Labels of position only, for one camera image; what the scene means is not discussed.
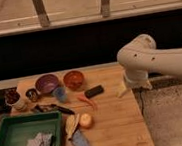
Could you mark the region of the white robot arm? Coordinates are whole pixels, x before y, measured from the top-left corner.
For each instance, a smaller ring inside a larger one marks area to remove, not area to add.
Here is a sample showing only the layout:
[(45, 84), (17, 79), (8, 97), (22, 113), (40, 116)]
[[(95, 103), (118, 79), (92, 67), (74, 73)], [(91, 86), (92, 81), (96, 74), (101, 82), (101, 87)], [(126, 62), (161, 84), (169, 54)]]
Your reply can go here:
[(123, 97), (132, 88), (151, 90), (153, 86), (148, 74), (152, 72), (182, 79), (182, 47), (157, 49), (156, 42), (150, 35), (136, 36), (116, 56), (124, 71), (117, 91), (119, 97)]

